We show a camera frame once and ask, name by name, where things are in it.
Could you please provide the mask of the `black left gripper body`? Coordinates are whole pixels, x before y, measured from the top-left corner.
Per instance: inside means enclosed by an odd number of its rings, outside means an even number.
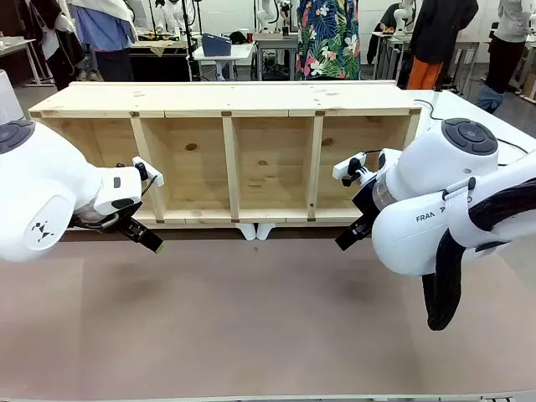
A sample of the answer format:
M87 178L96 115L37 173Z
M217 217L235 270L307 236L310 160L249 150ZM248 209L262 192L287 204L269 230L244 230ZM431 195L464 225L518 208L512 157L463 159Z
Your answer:
M100 222L103 230L119 230L122 226L131 221L131 217L137 212L142 204L133 204L121 209L114 214L106 216Z

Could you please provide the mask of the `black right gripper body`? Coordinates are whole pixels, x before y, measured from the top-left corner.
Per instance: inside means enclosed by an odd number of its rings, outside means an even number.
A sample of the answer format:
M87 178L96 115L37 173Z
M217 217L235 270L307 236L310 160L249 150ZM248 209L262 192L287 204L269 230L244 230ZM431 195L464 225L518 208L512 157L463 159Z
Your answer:
M361 212L361 216L353 223L353 226L359 229L372 229L379 215L379 209L373 199L373 189L373 183L366 183L353 198L353 204Z

